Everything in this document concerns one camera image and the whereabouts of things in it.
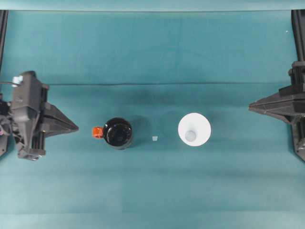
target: black metal frame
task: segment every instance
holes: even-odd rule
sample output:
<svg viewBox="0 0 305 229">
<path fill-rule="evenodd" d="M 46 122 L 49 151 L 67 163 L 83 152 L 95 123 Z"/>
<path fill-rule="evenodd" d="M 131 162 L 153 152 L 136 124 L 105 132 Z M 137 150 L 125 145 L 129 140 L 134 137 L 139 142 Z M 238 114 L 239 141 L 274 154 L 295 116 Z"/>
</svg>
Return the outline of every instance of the black metal frame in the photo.
<svg viewBox="0 0 305 229">
<path fill-rule="evenodd" d="M 6 25 L 8 21 L 8 14 L 9 12 L 7 10 L 0 10 L 0 72 L 2 66 L 3 48 L 4 48 L 4 41 L 6 34 Z"/>
</svg>

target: black bottle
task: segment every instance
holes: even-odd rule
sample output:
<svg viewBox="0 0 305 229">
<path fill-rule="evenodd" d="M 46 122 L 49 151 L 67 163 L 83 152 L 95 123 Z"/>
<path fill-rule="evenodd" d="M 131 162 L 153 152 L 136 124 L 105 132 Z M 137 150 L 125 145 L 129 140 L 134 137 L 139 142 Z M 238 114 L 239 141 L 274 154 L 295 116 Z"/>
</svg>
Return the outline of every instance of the black bottle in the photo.
<svg viewBox="0 0 305 229">
<path fill-rule="evenodd" d="M 93 137 L 104 138 L 115 149 L 126 149 L 132 143 L 132 126 L 123 118 L 113 118 L 103 128 L 95 127 Z"/>
</svg>

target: orange cap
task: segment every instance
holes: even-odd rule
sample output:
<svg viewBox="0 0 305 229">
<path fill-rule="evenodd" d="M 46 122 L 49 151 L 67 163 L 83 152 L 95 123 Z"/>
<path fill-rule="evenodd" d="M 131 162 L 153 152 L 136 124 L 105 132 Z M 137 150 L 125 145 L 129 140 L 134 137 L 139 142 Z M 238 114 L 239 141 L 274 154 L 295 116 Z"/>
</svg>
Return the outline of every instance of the orange cap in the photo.
<svg viewBox="0 0 305 229">
<path fill-rule="evenodd" d="M 92 137 L 100 139 L 103 138 L 103 128 L 96 126 L 92 129 Z"/>
</svg>

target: cable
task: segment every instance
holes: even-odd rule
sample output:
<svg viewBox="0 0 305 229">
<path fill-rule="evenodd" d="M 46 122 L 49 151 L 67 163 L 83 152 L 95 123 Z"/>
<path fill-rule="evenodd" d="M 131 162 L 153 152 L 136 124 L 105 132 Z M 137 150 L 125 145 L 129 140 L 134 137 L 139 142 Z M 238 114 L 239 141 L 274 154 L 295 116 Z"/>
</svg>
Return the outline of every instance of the cable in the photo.
<svg viewBox="0 0 305 229">
<path fill-rule="evenodd" d="M 10 85 L 15 85 L 15 86 L 20 86 L 19 83 L 12 83 L 12 82 L 0 82 L 0 84 L 10 84 Z"/>
</svg>

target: teal cloth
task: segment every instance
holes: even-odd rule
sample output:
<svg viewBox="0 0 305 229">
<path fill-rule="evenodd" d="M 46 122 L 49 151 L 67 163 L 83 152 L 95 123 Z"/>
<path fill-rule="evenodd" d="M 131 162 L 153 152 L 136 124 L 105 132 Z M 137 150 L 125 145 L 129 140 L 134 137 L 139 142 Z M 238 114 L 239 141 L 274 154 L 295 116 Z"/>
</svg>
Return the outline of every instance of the teal cloth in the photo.
<svg viewBox="0 0 305 229">
<path fill-rule="evenodd" d="M 44 83 L 289 83 L 290 11 L 9 14 L 2 78 Z"/>
<path fill-rule="evenodd" d="M 290 128 L 247 110 L 289 83 L 295 60 L 289 11 L 11 12 L 2 80 L 36 70 L 80 129 L 47 138 L 37 162 L 10 145 L 0 228 L 303 228 Z M 179 139 L 189 112 L 212 124 L 201 147 Z M 123 151 L 91 137 L 115 116 L 134 128 Z"/>
<path fill-rule="evenodd" d="M 303 9 L 303 0 L 1 0 L 0 9 L 73 11 L 249 11 Z"/>
</svg>

